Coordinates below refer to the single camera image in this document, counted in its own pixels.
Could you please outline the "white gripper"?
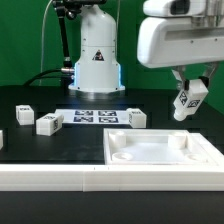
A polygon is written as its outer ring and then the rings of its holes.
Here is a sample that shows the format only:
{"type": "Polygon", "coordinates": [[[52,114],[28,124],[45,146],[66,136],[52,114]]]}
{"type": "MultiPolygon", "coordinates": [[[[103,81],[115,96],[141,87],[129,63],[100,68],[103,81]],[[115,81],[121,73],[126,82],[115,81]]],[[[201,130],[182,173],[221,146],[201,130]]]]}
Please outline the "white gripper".
{"type": "Polygon", "coordinates": [[[193,28],[190,18],[146,18],[140,25],[137,58],[148,68],[172,67],[178,90],[188,90],[185,66],[206,63],[199,77],[209,87],[224,60],[224,21],[218,27],[193,28]]]}

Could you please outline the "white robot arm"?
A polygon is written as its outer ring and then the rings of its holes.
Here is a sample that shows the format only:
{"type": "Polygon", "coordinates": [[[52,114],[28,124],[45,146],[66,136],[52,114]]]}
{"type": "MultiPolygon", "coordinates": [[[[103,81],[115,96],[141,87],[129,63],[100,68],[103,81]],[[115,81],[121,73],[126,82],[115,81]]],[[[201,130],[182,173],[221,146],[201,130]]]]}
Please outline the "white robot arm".
{"type": "MultiPolygon", "coordinates": [[[[137,59],[145,67],[170,67],[183,88],[184,67],[209,63],[208,82],[224,60],[224,0],[146,0],[139,29],[137,59]]],[[[72,90],[92,97],[122,91],[116,61],[116,23],[90,2],[81,13],[81,56],[72,90]]]]}

